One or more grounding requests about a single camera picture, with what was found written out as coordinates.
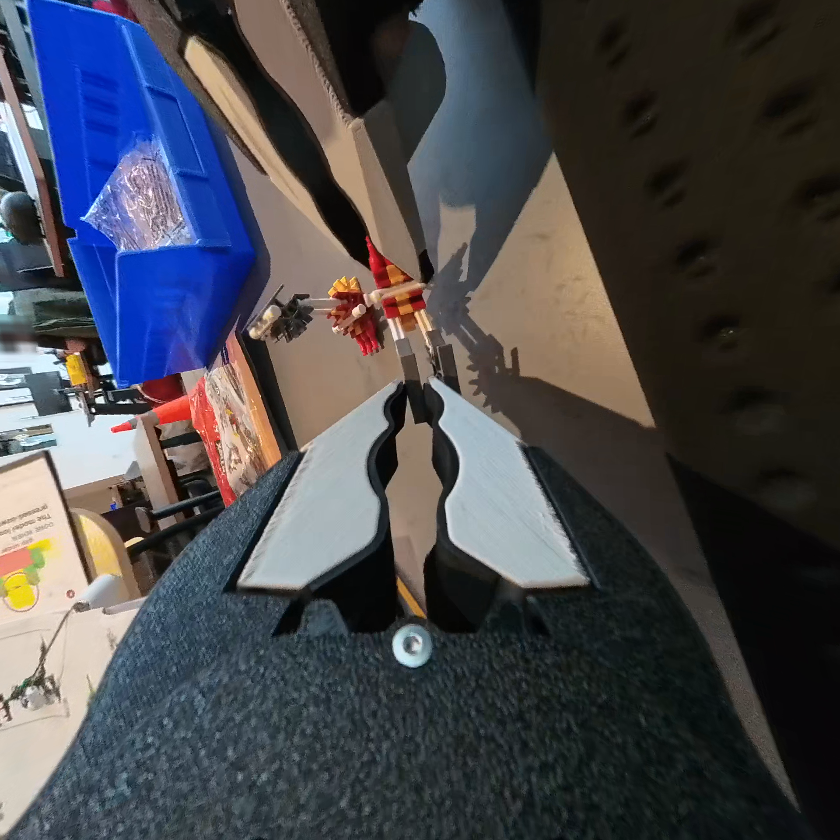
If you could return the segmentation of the orange toy parts bag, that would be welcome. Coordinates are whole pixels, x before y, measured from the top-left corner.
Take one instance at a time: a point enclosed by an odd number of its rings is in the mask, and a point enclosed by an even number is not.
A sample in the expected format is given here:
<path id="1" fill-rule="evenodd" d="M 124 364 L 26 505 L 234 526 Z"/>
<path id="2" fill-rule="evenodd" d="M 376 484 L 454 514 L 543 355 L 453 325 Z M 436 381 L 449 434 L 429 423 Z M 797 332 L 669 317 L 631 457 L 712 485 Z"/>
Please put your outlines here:
<path id="1" fill-rule="evenodd" d="M 275 428 L 235 329 L 188 396 L 192 424 L 228 508 L 282 458 Z"/>

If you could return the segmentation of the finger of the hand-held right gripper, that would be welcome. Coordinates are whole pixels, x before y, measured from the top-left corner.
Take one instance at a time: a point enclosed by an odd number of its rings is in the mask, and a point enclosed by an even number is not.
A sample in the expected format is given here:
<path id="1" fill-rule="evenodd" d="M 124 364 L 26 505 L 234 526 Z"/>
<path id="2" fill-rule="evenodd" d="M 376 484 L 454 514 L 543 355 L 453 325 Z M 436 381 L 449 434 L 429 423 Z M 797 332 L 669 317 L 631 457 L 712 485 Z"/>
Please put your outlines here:
<path id="1" fill-rule="evenodd" d="M 321 144 L 384 257 L 417 280 L 430 258 L 393 105 L 353 2 L 234 2 L 249 48 Z"/>
<path id="2" fill-rule="evenodd" d="M 272 185 L 354 260 L 367 261 L 368 229 L 336 183 L 321 144 L 268 77 L 234 14 L 185 14 L 182 56 Z"/>

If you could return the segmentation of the short yellow toy rod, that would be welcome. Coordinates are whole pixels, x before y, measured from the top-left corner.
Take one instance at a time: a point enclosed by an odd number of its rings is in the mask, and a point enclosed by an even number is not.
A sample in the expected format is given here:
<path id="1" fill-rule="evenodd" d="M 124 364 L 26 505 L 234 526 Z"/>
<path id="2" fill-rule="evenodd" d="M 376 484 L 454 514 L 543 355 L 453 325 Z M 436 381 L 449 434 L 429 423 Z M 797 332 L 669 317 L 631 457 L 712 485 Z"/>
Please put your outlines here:
<path id="1" fill-rule="evenodd" d="M 395 583 L 397 599 L 401 605 L 403 614 L 406 617 L 410 616 L 419 618 L 421 621 L 425 622 L 427 620 L 425 610 L 422 608 L 419 601 L 417 600 L 415 595 L 410 591 L 410 589 L 402 580 L 402 578 L 397 575 L 395 578 Z"/>

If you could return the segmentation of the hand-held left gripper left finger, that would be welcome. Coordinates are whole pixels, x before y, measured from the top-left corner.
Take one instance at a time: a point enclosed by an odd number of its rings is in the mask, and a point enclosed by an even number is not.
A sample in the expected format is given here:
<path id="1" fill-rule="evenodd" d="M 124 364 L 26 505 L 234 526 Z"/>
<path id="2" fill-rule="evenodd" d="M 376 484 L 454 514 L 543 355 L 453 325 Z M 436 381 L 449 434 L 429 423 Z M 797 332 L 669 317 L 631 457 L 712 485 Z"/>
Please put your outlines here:
<path id="1" fill-rule="evenodd" d="M 313 592 L 382 546 L 405 414 L 396 380 L 304 445 L 238 590 Z"/>

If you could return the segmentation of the blue plastic bin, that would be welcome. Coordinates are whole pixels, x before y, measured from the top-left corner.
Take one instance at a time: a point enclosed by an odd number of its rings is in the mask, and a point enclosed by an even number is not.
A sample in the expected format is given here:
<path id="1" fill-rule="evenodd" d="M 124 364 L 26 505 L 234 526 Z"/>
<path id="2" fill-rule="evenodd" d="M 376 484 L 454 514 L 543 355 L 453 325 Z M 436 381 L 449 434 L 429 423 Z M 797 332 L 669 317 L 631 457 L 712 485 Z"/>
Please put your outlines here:
<path id="1" fill-rule="evenodd" d="M 210 364 L 256 260 L 209 121 L 139 24 L 28 2 L 68 245 L 115 378 Z M 136 141 L 157 140 L 194 244 L 119 251 L 84 215 Z"/>

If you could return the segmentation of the orange traffic cone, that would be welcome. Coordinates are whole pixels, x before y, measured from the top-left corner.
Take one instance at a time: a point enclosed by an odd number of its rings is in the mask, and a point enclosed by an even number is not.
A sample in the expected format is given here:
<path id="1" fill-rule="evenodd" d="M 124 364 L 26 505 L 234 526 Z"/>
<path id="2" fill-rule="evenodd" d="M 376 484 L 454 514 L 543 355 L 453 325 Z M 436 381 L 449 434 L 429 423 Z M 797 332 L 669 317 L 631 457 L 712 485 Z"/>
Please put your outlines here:
<path id="1" fill-rule="evenodd" d="M 184 394 L 178 398 L 153 406 L 146 413 L 132 417 L 129 421 L 111 427 L 113 434 L 135 429 L 140 420 L 146 420 L 155 426 L 189 421 L 192 418 L 190 396 Z"/>

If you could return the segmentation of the black dimpled plastic panel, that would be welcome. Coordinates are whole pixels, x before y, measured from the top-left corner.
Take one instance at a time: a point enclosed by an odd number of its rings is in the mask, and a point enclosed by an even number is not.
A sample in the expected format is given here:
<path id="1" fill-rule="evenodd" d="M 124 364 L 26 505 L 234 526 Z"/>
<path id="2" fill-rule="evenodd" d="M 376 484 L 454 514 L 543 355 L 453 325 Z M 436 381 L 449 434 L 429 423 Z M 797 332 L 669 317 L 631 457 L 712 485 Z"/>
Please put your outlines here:
<path id="1" fill-rule="evenodd" d="M 537 90 L 669 453 L 838 545 L 838 2 L 541 2 Z"/>

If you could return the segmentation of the white cylindrical holder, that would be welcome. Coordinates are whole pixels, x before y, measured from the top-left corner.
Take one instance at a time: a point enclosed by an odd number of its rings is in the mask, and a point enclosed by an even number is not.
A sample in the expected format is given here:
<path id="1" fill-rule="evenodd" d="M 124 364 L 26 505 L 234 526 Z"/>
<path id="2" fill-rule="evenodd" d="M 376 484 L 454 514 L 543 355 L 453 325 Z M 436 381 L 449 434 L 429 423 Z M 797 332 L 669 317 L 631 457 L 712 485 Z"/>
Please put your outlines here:
<path id="1" fill-rule="evenodd" d="M 107 615 L 134 612 L 144 603 L 140 595 L 132 595 L 126 580 L 116 574 L 102 574 L 78 596 L 71 610 L 75 613 L 103 611 Z"/>

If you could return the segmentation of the small red yellow toy assembly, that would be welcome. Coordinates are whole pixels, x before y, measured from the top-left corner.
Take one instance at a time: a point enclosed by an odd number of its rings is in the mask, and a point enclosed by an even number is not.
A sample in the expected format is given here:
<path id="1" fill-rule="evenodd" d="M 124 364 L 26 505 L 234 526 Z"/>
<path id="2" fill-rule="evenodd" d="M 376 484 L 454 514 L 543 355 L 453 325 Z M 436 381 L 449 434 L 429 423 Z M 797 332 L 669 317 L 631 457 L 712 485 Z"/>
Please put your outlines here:
<path id="1" fill-rule="evenodd" d="M 427 313 L 426 285 L 410 277 L 384 257 L 369 235 L 365 237 L 369 269 L 374 281 L 375 308 L 381 311 L 387 329 L 396 343 L 411 332 L 422 335 L 427 354 L 432 356 L 439 335 Z"/>

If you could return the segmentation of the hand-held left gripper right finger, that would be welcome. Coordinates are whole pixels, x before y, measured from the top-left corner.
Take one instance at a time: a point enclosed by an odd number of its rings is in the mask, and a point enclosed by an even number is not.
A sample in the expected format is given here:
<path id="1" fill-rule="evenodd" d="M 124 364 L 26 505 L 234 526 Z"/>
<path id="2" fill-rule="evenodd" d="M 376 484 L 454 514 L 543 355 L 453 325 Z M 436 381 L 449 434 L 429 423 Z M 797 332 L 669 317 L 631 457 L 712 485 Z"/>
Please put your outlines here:
<path id="1" fill-rule="evenodd" d="M 522 442 L 438 379 L 436 430 L 455 452 L 444 533 L 455 549 L 525 592 L 585 587 L 591 579 Z"/>

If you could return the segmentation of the grey-topped red yellow toy assembly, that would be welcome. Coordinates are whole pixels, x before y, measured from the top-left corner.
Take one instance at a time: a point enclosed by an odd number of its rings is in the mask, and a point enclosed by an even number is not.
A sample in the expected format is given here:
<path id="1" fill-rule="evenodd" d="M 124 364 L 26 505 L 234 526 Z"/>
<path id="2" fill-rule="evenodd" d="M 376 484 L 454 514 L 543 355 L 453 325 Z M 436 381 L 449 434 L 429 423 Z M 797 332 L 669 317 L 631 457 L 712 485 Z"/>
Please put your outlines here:
<path id="1" fill-rule="evenodd" d="M 284 286 L 279 286 L 245 325 L 244 333 L 253 341 L 290 343 L 313 324 L 324 322 L 334 334 L 350 337 L 363 356 L 369 356 L 383 349 L 377 306 L 355 277 L 336 280 L 326 297 L 301 292 L 284 297 Z"/>

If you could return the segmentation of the clear plastic bag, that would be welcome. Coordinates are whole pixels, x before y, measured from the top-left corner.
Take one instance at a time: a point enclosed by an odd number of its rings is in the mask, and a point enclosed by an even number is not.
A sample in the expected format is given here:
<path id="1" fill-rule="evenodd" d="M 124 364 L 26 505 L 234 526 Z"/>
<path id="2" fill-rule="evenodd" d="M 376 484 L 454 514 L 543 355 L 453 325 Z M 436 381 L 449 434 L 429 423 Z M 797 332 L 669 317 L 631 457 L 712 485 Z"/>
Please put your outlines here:
<path id="1" fill-rule="evenodd" d="M 136 139 L 82 217 L 120 253 L 197 243 L 160 140 Z"/>

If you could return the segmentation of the white printed sign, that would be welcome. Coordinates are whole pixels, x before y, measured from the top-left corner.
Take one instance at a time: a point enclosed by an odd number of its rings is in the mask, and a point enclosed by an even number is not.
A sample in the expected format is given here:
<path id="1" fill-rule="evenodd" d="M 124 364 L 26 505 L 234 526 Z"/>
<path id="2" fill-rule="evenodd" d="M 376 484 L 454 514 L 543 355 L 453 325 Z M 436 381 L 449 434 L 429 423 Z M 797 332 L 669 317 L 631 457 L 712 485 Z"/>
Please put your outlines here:
<path id="1" fill-rule="evenodd" d="M 1 624 L 68 608 L 89 582 L 49 453 L 13 459 L 1 469 Z"/>

